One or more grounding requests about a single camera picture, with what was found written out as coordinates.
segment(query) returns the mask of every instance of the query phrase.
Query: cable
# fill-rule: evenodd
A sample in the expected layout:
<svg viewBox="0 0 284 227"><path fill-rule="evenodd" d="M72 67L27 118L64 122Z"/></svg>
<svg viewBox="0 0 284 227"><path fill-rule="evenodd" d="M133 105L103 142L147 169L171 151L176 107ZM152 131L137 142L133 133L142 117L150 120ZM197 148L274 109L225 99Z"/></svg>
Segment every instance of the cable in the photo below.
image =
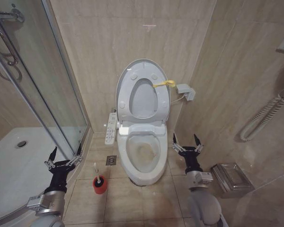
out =
<svg viewBox="0 0 284 227"><path fill-rule="evenodd" d="M181 98L178 98L178 99L172 101L170 104L172 104L172 103L174 103L174 102L176 102L176 101L179 101L179 100L181 100L181 99L184 98L184 97L185 97L185 95L183 95Z"/></svg>
<svg viewBox="0 0 284 227"><path fill-rule="evenodd" d="M252 140L264 127L268 124L268 122L274 117L274 115L284 106L284 96L280 96L280 94L277 95L277 97L274 97L272 100L269 101L269 103L264 106L260 112L251 119L248 124L242 129L240 133L240 139L243 141L249 141ZM264 116L264 118L261 120L261 122L256 126L256 128L245 137L245 134L248 130L250 130L255 123L260 121L260 119Z"/></svg>

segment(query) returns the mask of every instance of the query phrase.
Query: bidet control panel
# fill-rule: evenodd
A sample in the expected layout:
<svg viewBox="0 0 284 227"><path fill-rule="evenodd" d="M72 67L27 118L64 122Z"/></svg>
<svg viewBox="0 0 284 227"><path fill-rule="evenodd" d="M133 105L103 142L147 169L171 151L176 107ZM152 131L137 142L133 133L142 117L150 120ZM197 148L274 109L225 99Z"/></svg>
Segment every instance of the bidet control panel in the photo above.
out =
<svg viewBox="0 0 284 227"><path fill-rule="evenodd" d="M110 113L107 123L105 144L113 145L115 141L115 131L117 126L117 113Z"/></svg>

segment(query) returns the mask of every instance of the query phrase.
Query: shower door handle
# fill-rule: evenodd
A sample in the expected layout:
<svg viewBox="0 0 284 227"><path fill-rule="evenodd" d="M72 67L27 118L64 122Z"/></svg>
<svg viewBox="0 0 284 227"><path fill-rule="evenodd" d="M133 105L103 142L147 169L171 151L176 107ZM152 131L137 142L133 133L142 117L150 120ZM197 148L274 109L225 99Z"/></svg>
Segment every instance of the shower door handle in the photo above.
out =
<svg viewBox="0 0 284 227"><path fill-rule="evenodd" d="M1 55L3 56L3 58L7 61L7 64L8 64L9 66L15 68L15 70L16 70L17 73L18 73L18 78L17 78L17 80L18 80L19 82L21 82L21 80L22 80L22 73L21 73L21 71L19 70L19 68L16 66L17 63L18 63L18 58L17 58L16 55L13 53L12 47L10 47L8 40L6 39L4 33L3 33L1 30L0 30L0 37L1 37L1 39L3 40L5 46L7 47L8 51L9 51L9 53L1 53L1 52L0 52L0 53L1 53ZM10 81L9 78L6 78L5 76L2 75L1 71L0 71L0 77L2 77L2 78L5 79L5 80Z"/></svg>
<svg viewBox="0 0 284 227"><path fill-rule="evenodd" d="M3 40L4 44L6 45L7 49L9 50L9 53L1 53L4 57L4 59L7 61L7 64L10 66L14 66L18 63L18 58L15 56L15 54L12 51L12 48L9 46L8 40L6 39L4 33L0 29L0 37ZM13 57L13 60L10 61L7 57Z"/></svg>

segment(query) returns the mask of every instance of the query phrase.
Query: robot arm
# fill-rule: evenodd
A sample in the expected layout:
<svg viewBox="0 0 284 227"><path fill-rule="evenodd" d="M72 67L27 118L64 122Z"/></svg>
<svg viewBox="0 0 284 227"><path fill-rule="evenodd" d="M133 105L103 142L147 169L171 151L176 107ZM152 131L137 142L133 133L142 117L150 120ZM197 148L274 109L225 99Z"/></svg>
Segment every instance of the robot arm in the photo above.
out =
<svg viewBox="0 0 284 227"><path fill-rule="evenodd" d="M53 174L50 185L42 195L29 198L27 207L36 212L36 216L41 216L35 220L31 227L64 227L61 221L64 212L64 196L67 192L67 175L82 160L81 149L72 160L53 162L56 157L57 147L50 154L45 165Z"/></svg>
<svg viewBox="0 0 284 227"><path fill-rule="evenodd" d="M208 184L213 181L213 177L211 173L203 172L198 163L197 156L203 145L196 135L194 137L196 148L178 145L175 135L172 145L173 149L185 159L185 173L191 191L188 203L192 218L196 227L206 227L213 224L217 224L218 227L228 227L218 200L207 191Z"/></svg>

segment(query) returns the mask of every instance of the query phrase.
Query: shower drain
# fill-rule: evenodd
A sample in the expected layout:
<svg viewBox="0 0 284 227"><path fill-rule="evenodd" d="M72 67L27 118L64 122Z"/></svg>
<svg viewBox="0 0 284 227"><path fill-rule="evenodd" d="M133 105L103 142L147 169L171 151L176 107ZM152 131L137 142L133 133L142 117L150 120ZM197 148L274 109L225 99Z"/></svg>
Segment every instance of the shower drain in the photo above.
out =
<svg viewBox="0 0 284 227"><path fill-rule="evenodd" d="M23 140L19 143L17 143L16 148L22 148L27 144L27 141Z"/></svg>

